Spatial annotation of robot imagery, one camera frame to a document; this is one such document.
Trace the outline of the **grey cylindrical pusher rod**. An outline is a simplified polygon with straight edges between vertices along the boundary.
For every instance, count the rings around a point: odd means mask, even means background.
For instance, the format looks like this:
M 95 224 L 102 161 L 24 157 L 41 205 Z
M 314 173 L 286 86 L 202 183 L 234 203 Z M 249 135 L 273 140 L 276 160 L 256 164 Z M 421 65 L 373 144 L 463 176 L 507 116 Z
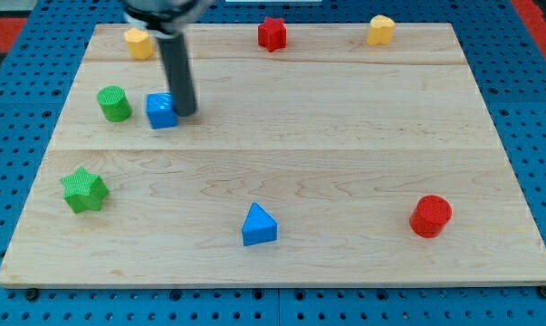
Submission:
M 178 117 L 196 113 L 196 93 L 190 70 L 186 39 L 183 34 L 158 39 L 161 60 Z

